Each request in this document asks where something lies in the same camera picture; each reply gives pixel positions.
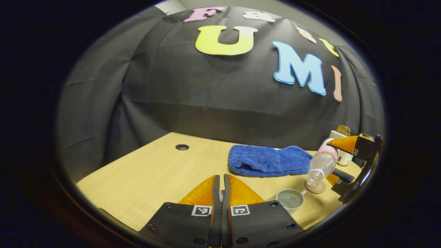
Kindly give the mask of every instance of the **white cup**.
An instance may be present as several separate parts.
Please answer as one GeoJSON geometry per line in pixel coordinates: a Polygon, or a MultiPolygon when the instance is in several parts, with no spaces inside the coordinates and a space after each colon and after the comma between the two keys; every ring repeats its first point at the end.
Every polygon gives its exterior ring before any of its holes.
{"type": "Polygon", "coordinates": [[[276,195],[276,201],[288,211],[289,214],[293,214],[297,209],[299,209],[305,202],[306,190],[301,193],[295,189],[287,188],[280,190],[276,195]]]}

